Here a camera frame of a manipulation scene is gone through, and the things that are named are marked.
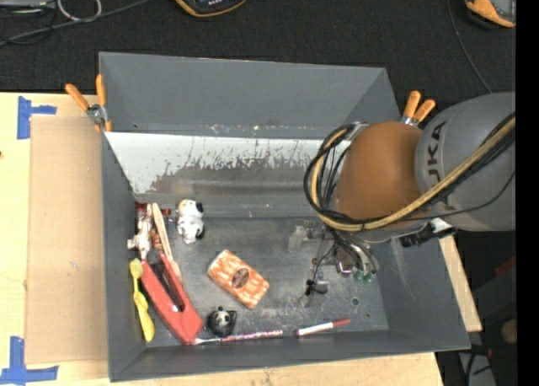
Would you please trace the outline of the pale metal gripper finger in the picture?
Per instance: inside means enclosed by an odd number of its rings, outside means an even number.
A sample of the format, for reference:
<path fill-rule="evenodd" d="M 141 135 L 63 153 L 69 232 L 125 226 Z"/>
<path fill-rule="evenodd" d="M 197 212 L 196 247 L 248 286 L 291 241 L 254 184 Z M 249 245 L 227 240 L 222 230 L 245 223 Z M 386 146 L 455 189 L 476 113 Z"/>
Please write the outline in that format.
<path fill-rule="evenodd" d="M 323 266 L 326 255 L 312 259 L 312 267 L 306 280 L 304 292 L 304 307 L 313 308 L 321 306 L 328 294 L 328 281 L 324 277 Z"/>
<path fill-rule="evenodd" d="M 314 222 L 305 222 L 301 225 L 296 225 L 295 230 L 288 239 L 288 251 L 290 253 L 296 253 L 303 244 L 323 239 L 324 237 L 324 227 Z"/>

